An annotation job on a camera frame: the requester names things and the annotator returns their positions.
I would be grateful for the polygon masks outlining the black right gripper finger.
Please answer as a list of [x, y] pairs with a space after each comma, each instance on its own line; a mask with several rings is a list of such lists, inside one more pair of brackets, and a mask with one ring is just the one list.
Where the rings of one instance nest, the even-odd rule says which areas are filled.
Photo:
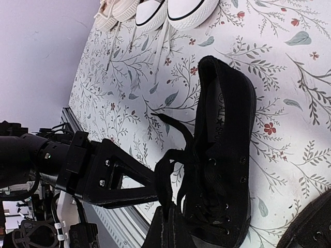
[[175, 205], [171, 205], [168, 211], [163, 210], [162, 206], [157, 207], [141, 247], [178, 247], [174, 224], [175, 210]]

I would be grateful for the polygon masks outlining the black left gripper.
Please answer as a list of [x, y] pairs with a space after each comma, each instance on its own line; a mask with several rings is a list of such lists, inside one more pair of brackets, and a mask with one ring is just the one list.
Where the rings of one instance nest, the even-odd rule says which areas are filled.
[[[155, 173], [109, 139], [91, 142], [78, 131], [70, 144], [31, 135], [31, 160], [43, 179], [89, 204], [106, 209], [158, 200]], [[86, 178], [83, 177], [86, 165]]]

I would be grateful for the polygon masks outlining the black front canvas sneaker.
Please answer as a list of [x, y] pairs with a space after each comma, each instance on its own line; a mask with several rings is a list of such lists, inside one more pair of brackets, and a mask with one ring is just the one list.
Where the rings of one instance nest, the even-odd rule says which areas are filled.
[[249, 151], [256, 110], [252, 82], [209, 55], [198, 64], [200, 96], [194, 132], [159, 114], [184, 137], [156, 164], [160, 206], [176, 206], [178, 247], [240, 247], [251, 220]]

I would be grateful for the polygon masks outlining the black canvas sneaker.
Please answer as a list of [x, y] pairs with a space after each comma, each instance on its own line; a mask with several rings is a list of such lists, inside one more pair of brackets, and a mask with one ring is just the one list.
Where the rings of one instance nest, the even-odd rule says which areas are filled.
[[277, 247], [330, 247], [330, 190], [300, 212]]
[[240, 247], [251, 220], [249, 151], [256, 110], [252, 82], [209, 55], [198, 64], [200, 96], [194, 132], [159, 114], [184, 137], [156, 164], [160, 206], [176, 206], [178, 247]]

